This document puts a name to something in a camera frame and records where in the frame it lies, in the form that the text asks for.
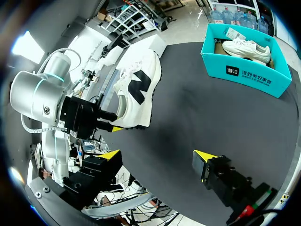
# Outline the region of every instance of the screw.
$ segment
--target screw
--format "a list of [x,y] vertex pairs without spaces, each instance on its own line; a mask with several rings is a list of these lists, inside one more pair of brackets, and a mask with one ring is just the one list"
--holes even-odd
[[49,187],[43,187],[43,191],[45,192],[45,193],[48,193],[48,192],[50,192],[50,188]]
[[80,187],[80,183],[76,183],[76,184],[74,185],[74,187],[75,187],[75,188],[79,188],[79,187]]
[[45,108],[44,108],[44,113],[45,113],[45,114],[49,114],[49,113],[50,113],[49,107],[45,107]]
[[37,198],[37,199],[40,199],[40,198],[42,198],[42,194],[41,194],[41,192],[36,192],[35,196],[36,196],[36,198]]

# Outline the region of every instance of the white floor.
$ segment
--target white floor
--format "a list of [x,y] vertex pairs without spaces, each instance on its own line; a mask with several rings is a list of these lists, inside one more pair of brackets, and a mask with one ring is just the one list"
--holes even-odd
[[[200,42],[204,41],[208,19],[202,8],[197,5],[195,0],[182,0],[185,7],[174,9],[172,11],[167,12],[168,16],[172,16],[176,21],[171,22],[168,25],[168,29],[164,32],[149,32],[143,35],[143,38],[147,38],[154,34],[158,34],[166,43],[167,45],[185,43],[185,42]],[[301,76],[301,60],[298,58],[296,51],[291,48],[288,44],[283,42],[282,40],[275,37],[278,44],[281,47],[281,50],[285,56],[287,63],[294,68],[299,76]],[[129,172],[123,167],[120,172],[118,173],[118,181],[119,183],[124,183],[127,185],[127,180],[129,178]],[[127,187],[125,189],[125,194],[123,197],[134,194],[137,191],[132,187]],[[106,193],[110,200],[117,200],[121,197],[122,194],[112,194]],[[147,217],[143,214],[137,214],[135,216],[136,220],[142,221],[146,220]],[[161,219],[154,219],[150,222],[142,223],[141,226],[163,226],[163,220]],[[170,226],[202,226],[198,222],[195,222],[183,215],[179,215],[171,224]]]

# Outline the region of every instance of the robotic arm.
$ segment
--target robotic arm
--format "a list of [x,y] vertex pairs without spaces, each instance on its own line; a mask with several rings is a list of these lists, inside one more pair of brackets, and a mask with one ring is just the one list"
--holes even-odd
[[[113,121],[117,116],[102,111],[100,101],[96,104],[77,97],[69,97],[74,84],[71,82],[69,69],[71,60],[59,51],[52,53],[37,74],[26,71],[19,72],[11,86],[10,102],[21,114],[23,127],[30,133],[42,133],[42,151],[44,157],[54,159],[53,179],[63,184],[63,177],[69,177],[68,134],[74,131],[78,138],[87,139],[94,129],[112,131],[108,122],[99,121],[100,117]],[[41,129],[28,128],[23,120],[27,116],[42,122]],[[58,122],[64,122],[64,128]]]

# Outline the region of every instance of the yellow bracket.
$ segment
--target yellow bracket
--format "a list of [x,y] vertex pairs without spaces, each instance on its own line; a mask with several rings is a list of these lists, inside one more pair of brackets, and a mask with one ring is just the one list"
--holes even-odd
[[205,152],[201,152],[201,151],[198,151],[198,150],[194,150],[193,152],[196,152],[199,156],[201,156],[201,158],[204,159],[205,162],[208,162],[208,160],[212,159],[212,158],[218,158],[218,156],[208,154],[208,153],[205,153]]
[[101,155],[97,155],[96,157],[101,157],[101,158],[104,158],[104,159],[107,159],[108,161],[114,156],[117,154],[117,152],[119,152],[120,149],[116,150],[116,151],[112,151],[112,152],[109,152],[107,154],[101,154]]
[[119,131],[119,130],[122,130],[122,128],[114,126],[113,129],[112,129],[112,132],[116,132],[116,131]]

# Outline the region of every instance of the cardboard box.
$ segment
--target cardboard box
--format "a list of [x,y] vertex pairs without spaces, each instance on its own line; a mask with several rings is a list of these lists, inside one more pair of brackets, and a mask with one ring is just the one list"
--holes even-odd
[[108,12],[105,8],[100,9],[99,13],[97,14],[97,18],[104,21],[105,17],[107,16]]
[[[265,66],[225,53],[221,43],[229,40],[226,33],[230,27],[246,36],[246,41],[253,40],[263,47],[269,46],[271,62]],[[230,24],[208,24],[201,55],[210,77],[241,83],[277,98],[292,81],[288,65],[276,40],[253,29]]]
[[108,22],[111,22],[113,20],[113,18],[110,15],[107,15],[105,20]]
[[97,18],[100,19],[100,20],[103,20],[105,19],[107,15],[103,14],[103,13],[97,13]]

